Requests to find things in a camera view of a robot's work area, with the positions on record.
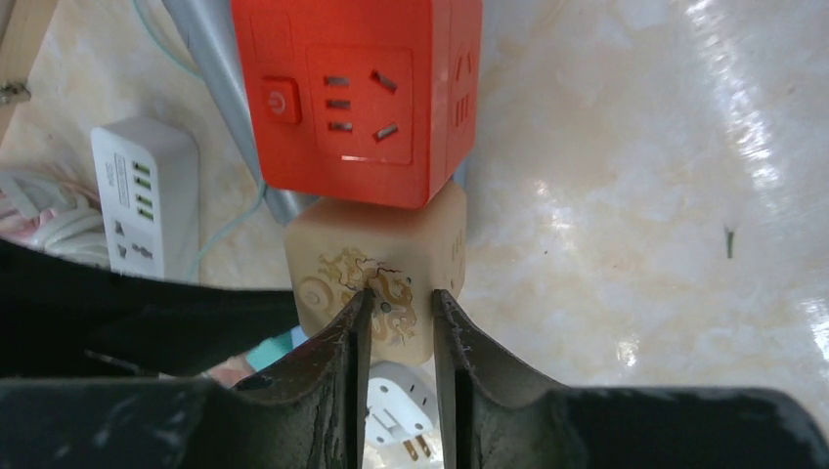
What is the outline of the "teal charger plug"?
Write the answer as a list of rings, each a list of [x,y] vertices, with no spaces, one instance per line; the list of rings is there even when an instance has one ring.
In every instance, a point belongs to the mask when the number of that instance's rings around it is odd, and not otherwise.
[[[279,361],[296,347],[302,345],[307,339],[308,337],[302,328],[295,326],[279,336],[265,339],[258,346],[248,351],[245,359],[254,371],[260,371]]]

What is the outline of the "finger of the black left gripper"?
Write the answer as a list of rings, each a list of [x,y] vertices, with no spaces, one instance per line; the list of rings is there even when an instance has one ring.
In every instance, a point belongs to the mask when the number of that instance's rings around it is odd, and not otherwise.
[[[298,324],[289,290],[129,277],[1,243],[1,375],[105,375],[93,355],[192,376]]]

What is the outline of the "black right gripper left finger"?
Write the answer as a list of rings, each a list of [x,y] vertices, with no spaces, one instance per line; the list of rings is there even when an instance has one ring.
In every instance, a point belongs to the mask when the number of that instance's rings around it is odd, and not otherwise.
[[[93,355],[105,375],[3,377],[5,468],[358,468],[369,291],[231,388]]]

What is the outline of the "red cube socket adapter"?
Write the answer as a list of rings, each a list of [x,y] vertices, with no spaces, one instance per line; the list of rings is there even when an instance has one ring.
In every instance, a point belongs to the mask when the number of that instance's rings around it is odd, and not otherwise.
[[[475,141],[481,0],[231,5],[268,186],[416,209]]]

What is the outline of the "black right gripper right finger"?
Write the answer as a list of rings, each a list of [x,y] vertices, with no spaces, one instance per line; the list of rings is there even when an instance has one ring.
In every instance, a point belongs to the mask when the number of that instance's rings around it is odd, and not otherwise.
[[[449,468],[824,468],[788,395],[740,387],[571,387],[518,359],[454,296],[431,296]]]

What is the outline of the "wooden cube socket adapter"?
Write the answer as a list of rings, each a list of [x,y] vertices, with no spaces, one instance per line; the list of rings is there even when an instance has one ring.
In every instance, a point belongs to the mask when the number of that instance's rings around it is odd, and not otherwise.
[[[422,208],[321,198],[290,222],[284,251],[299,324],[311,337],[369,288],[371,355],[418,366],[433,355],[431,295],[465,279],[467,197],[448,182]]]

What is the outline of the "white charger plug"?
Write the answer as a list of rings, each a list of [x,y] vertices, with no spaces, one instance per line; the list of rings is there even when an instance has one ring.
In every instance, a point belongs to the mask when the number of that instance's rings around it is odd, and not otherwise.
[[[412,463],[432,461],[435,450],[426,436],[439,427],[434,386],[423,370],[396,362],[371,366],[365,440],[377,450],[401,448]]]

